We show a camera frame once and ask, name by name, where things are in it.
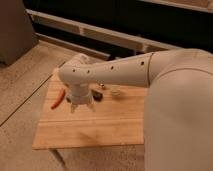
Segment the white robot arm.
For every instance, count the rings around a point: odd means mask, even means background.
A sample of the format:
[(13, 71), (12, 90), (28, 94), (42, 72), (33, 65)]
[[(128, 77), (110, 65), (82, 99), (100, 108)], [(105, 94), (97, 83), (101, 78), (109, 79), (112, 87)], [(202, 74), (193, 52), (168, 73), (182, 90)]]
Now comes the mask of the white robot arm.
[(146, 87), (145, 171), (213, 171), (213, 54), (176, 49), (102, 63), (74, 56), (59, 69), (74, 105), (91, 83)]

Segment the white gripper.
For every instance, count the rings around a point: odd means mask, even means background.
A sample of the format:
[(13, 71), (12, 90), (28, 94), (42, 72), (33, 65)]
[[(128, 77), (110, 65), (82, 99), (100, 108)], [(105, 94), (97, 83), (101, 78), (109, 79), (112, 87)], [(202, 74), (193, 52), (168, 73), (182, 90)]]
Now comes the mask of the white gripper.
[(95, 112), (95, 107), (93, 103), (91, 103), (92, 95), (88, 84), (72, 85), (71, 91), (68, 94), (68, 98), (73, 104), (75, 104), (75, 105), (71, 104), (71, 113), (75, 112), (76, 105), (83, 105), (83, 104), (87, 104), (87, 107), (92, 112)]

